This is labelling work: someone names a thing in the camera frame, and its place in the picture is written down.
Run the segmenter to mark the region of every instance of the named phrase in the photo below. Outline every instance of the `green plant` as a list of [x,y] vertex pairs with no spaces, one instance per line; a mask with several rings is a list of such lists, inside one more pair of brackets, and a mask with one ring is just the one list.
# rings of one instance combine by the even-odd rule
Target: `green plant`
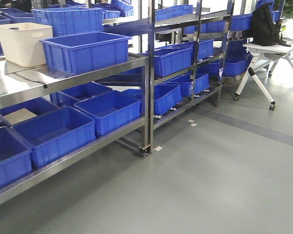
[[[274,9],[279,9],[280,0],[275,0]],[[285,18],[293,19],[293,0],[285,0],[285,4],[283,7],[283,14]]]

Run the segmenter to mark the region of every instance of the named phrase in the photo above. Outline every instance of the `metal shelving unit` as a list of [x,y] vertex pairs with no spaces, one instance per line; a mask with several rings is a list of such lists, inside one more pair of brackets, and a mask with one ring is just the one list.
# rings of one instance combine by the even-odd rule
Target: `metal shelving unit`
[[0,108],[99,80],[137,67],[144,67],[140,83],[144,94],[142,103],[145,101],[146,106],[144,109],[145,115],[0,189],[0,204],[139,128],[142,128],[143,134],[140,151],[144,156],[150,152],[147,108],[150,82],[148,79],[148,58],[146,56],[129,54],[129,60],[125,63],[77,76],[71,76],[64,72],[50,69],[45,65],[24,68],[5,60],[0,61]]
[[[214,104],[218,105],[219,103],[219,97],[220,97],[220,92],[222,88],[222,70],[223,70],[223,59],[226,57],[227,53],[227,48],[228,48],[228,39],[229,39],[229,25],[230,25],[230,19],[233,13],[233,8],[234,8],[234,1],[232,1],[232,11],[230,14],[228,14],[228,11],[220,11],[220,12],[215,12],[215,13],[209,13],[205,15],[201,15],[202,12],[202,0],[197,1],[196,5],[196,13],[195,14],[190,14],[190,15],[185,15],[185,16],[180,16],[176,18],[171,18],[167,20],[162,20],[155,22],[154,20],[154,15],[155,15],[155,10],[154,10],[154,1],[150,0],[149,1],[149,25],[155,25],[153,28],[149,28],[149,35],[148,35],[148,55],[149,55],[149,74],[150,74],[150,80],[151,80],[151,86],[150,86],[150,107],[149,107],[149,113],[150,113],[150,127],[151,127],[151,133],[150,133],[150,142],[151,144],[153,143],[153,132],[155,129],[159,128],[163,124],[169,122],[173,118],[177,117],[181,113],[185,112],[189,108],[197,105],[201,101],[209,98],[209,97],[214,97]],[[225,20],[226,21],[226,26],[225,30],[223,33],[217,33],[217,34],[200,34],[200,25],[202,23],[209,23],[209,22],[216,22],[220,20]],[[187,37],[187,40],[194,41],[194,48],[193,48],[193,58],[192,58],[192,66],[183,69],[181,71],[178,71],[174,74],[171,74],[169,76],[166,76],[164,78],[154,78],[154,67],[153,65],[153,52],[154,52],[154,33],[159,32],[161,30],[173,30],[173,29],[179,29],[179,28],[184,28],[188,26],[195,26],[195,33],[194,35],[191,35],[190,37]],[[197,54],[198,54],[198,47],[199,47],[199,40],[200,39],[216,39],[220,40],[223,42],[222,49],[215,50],[215,55],[211,56],[206,59],[202,60],[197,60]],[[196,95],[194,93],[194,90],[192,90],[192,95],[190,98],[184,98],[182,102],[178,103],[173,110],[168,111],[166,114],[164,114],[161,117],[153,117],[153,104],[154,104],[154,86],[162,83],[168,79],[171,79],[173,77],[185,74],[187,72],[191,72],[191,79],[193,83],[193,87],[195,86],[195,76],[196,76],[196,69],[200,66],[206,65],[209,62],[222,59],[220,63],[220,69],[219,69],[219,77],[215,82],[210,82],[210,88],[204,92],[199,93]]]

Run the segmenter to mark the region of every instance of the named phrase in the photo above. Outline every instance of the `bin handle cutout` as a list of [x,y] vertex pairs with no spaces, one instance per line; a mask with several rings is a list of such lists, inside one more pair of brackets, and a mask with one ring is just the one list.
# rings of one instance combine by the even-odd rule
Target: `bin handle cutout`
[[35,32],[35,33],[31,33],[31,37],[33,38],[39,38],[43,36],[43,32]]

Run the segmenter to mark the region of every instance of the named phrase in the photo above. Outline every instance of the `chair wheel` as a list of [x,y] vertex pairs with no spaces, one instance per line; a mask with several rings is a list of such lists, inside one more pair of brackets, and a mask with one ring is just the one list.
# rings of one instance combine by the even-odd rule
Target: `chair wheel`
[[275,105],[271,105],[270,107],[269,107],[269,110],[271,110],[271,111],[274,111],[276,109],[276,106]]

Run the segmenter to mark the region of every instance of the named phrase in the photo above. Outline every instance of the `gray floor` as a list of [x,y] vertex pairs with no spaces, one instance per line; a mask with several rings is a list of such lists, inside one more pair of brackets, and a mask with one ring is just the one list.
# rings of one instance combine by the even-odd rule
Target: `gray floor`
[[[192,108],[141,159],[113,143],[0,206],[0,234],[293,234],[293,72]],[[196,121],[192,127],[189,119]]]

